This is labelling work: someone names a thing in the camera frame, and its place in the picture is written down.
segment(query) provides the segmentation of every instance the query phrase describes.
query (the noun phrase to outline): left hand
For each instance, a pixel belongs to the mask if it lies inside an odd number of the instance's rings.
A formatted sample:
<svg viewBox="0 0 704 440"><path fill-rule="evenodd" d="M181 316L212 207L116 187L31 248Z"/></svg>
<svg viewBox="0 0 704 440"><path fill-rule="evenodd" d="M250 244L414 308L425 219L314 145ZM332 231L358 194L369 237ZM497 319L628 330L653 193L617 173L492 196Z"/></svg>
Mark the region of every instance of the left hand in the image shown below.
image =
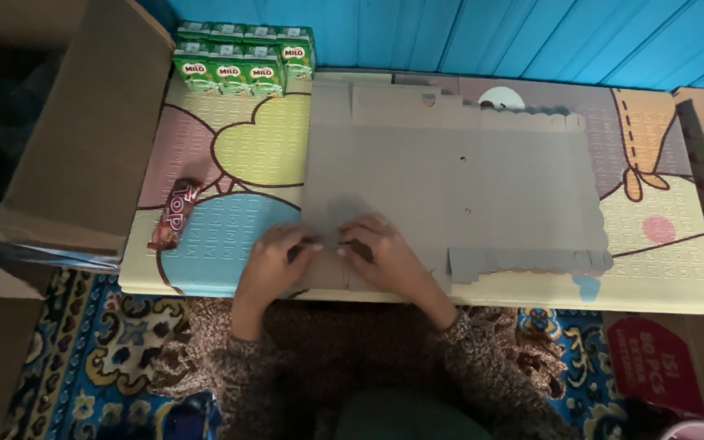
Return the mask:
<svg viewBox="0 0 704 440"><path fill-rule="evenodd" d="M289 262L287 253L295 246L299 252ZM265 309L298 281L321 249L321 244L310 242L309 231L301 225L275 225L266 231L252 246L232 299L233 336L259 339Z"/></svg>

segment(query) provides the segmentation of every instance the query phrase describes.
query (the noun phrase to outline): right hand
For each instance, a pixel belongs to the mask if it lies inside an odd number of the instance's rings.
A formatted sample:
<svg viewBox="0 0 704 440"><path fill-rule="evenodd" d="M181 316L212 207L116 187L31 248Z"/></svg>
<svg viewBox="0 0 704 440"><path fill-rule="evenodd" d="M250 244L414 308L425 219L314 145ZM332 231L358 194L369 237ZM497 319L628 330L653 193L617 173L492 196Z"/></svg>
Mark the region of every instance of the right hand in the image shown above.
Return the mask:
<svg viewBox="0 0 704 440"><path fill-rule="evenodd" d="M340 247L352 268L368 283L393 292L420 307L441 329L455 321L455 306L394 224L382 215L366 215L341 225L341 242L354 240L371 249L373 261L367 262L349 247Z"/></svg>

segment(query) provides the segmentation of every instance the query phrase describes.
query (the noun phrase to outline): milo logo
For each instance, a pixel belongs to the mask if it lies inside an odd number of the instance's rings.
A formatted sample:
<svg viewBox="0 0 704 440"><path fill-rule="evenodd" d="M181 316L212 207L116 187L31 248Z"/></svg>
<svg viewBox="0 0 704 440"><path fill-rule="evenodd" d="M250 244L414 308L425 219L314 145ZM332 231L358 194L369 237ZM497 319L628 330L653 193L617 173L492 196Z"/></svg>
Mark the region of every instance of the milo logo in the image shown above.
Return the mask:
<svg viewBox="0 0 704 440"><path fill-rule="evenodd" d="M216 75L220 77L237 77L241 74L241 70L238 66L219 66L216 69Z"/></svg>
<svg viewBox="0 0 704 440"><path fill-rule="evenodd" d="M282 57L284 58L303 58L306 51L302 47L285 47L282 49Z"/></svg>
<svg viewBox="0 0 704 440"><path fill-rule="evenodd" d="M201 64L201 63L184 64L183 66L181 66L181 70L184 71L184 73L187 75L206 73L205 64Z"/></svg>
<svg viewBox="0 0 704 440"><path fill-rule="evenodd" d="M249 76L252 78L269 78L273 76L273 69L270 67L254 67L249 72Z"/></svg>

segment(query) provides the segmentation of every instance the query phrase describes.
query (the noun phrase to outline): hand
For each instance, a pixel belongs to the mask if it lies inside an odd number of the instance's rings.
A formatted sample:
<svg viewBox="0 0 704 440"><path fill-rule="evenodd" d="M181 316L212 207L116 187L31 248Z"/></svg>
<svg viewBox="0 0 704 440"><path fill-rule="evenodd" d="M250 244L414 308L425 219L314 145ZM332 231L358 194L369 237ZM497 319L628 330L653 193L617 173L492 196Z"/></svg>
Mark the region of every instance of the hand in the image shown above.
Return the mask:
<svg viewBox="0 0 704 440"><path fill-rule="evenodd" d="M232 299L232 334L247 341L259 339L265 309L298 281L321 248L310 242L301 225L276 225L266 231L252 246ZM295 251L290 262L288 253Z"/></svg>
<svg viewBox="0 0 704 440"><path fill-rule="evenodd" d="M420 260L400 235L394 224L382 215L367 215L350 220L339 228L339 254L363 279L411 301L427 314L440 329L455 322L456 311L436 280L425 270ZM370 249L356 251L356 241Z"/></svg>

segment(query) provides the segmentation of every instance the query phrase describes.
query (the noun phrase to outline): yellow cloud shape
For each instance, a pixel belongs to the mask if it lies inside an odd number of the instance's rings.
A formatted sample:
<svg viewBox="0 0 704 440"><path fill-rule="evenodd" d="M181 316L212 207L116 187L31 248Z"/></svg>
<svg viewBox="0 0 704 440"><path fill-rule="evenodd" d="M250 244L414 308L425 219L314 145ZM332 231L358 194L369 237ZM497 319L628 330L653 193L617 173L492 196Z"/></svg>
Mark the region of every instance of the yellow cloud shape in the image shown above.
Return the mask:
<svg viewBox="0 0 704 440"><path fill-rule="evenodd" d="M225 128L213 152L233 177L254 185L295 185L304 179L309 95L268 99L252 123Z"/></svg>

